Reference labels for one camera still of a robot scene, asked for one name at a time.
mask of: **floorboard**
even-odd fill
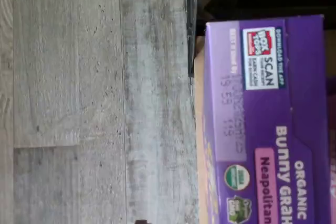
[[[126,224],[119,0],[14,0],[15,223]]]
[[[0,224],[13,224],[13,6],[0,0]]]
[[[128,224],[197,223],[184,0],[120,0]]]

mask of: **box tops label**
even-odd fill
[[[246,90],[285,86],[281,27],[243,29],[242,55]]]

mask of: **red logo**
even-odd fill
[[[268,30],[251,31],[247,33],[248,55],[269,55],[272,48],[272,38]]]

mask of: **snack box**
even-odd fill
[[[323,17],[206,25],[208,223],[330,223]]]
[[[328,98],[330,140],[331,224],[336,224],[336,95]]]

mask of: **wood laminate floor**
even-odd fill
[[[198,222],[185,0],[0,0],[0,224]]]

